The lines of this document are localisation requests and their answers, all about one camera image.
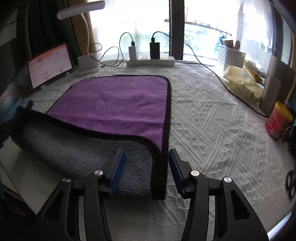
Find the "purple grey microfiber towel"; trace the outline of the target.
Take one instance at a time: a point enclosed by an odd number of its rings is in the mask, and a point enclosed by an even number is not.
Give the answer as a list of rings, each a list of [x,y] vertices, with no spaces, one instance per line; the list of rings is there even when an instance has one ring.
[[[171,85],[153,75],[92,77],[74,83],[45,112],[19,107],[10,137],[66,177],[86,178],[126,153],[118,198],[166,195]]]

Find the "red can yellow lid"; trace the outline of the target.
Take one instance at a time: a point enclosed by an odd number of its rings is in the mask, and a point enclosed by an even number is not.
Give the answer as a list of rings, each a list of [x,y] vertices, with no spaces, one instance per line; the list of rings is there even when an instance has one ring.
[[[277,101],[273,111],[265,122],[265,129],[271,138],[278,140],[292,121],[293,116],[291,112],[283,103]]]

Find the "yellow plastic snack bags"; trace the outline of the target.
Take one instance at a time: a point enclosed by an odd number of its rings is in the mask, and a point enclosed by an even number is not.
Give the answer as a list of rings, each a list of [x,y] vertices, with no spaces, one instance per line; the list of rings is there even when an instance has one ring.
[[[223,77],[228,81],[230,90],[236,96],[257,103],[260,102],[263,89],[257,84],[248,70],[228,65]]]

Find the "brown cardboard board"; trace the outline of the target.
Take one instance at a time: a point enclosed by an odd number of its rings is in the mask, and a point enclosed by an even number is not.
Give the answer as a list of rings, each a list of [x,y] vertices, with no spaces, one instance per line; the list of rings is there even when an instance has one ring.
[[[269,117],[275,103],[284,103],[292,88],[295,71],[275,56],[271,56],[259,107]]]

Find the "tablet with lit screen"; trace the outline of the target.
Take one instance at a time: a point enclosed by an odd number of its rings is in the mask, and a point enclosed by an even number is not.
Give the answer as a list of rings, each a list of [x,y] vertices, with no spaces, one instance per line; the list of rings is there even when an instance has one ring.
[[[66,44],[48,50],[28,62],[32,89],[73,69]]]

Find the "white desk lamp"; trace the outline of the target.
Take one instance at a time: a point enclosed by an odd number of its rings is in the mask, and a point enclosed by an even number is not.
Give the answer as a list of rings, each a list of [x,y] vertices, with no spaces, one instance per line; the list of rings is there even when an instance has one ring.
[[[96,11],[105,8],[105,1],[93,1],[90,3],[81,3],[75,6],[70,6],[68,8],[62,9],[57,12],[57,18],[59,20],[63,20],[79,13],[78,10],[82,10],[82,8],[86,6],[88,11]],[[100,70],[100,62],[96,60],[94,57],[94,53],[87,52],[86,55],[81,55],[78,57],[78,66],[79,71],[77,73],[78,76],[85,76],[99,72]]]

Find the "white perforated basket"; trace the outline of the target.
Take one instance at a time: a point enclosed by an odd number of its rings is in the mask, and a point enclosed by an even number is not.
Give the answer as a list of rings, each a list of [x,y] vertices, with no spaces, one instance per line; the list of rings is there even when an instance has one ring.
[[[228,66],[243,67],[245,60],[245,53],[242,53],[236,49],[219,45],[218,50],[218,64],[221,71],[225,71]]]

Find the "white power strip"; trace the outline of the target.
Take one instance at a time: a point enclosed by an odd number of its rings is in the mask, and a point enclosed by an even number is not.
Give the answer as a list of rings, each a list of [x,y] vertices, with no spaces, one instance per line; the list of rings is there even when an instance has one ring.
[[[174,67],[175,58],[173,56],[161,57],[159,59],[151,59],[150,57],[138,57],[136,60],[126,60],[127,67],[143,67],[143,66],[161,66]]]

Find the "white charger adapter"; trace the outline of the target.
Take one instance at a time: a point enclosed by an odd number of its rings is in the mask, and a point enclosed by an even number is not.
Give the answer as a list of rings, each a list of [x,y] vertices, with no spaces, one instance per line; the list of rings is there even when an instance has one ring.
[[[130,60],[137,60],[137,50],[136,50],[136,46],[130,46],[128,48],[129,51],[129,59]]]

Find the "black charger adapter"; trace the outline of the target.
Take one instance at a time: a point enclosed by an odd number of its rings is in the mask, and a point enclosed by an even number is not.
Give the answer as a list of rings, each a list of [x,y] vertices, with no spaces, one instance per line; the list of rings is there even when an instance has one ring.
[[[160,58],[160,44],[159,42],[150,42],[150,58],[159,59]]]

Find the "yellow curtain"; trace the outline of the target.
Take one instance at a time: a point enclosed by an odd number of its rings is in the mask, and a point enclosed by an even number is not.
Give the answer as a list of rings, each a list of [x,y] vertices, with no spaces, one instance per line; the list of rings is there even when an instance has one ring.
[[[70,19],[81,55],[86,55],[87,52],[96,51],[97,47],[94,44],[95,37],[88,8],[84,6],[78,11],[79,13]]]

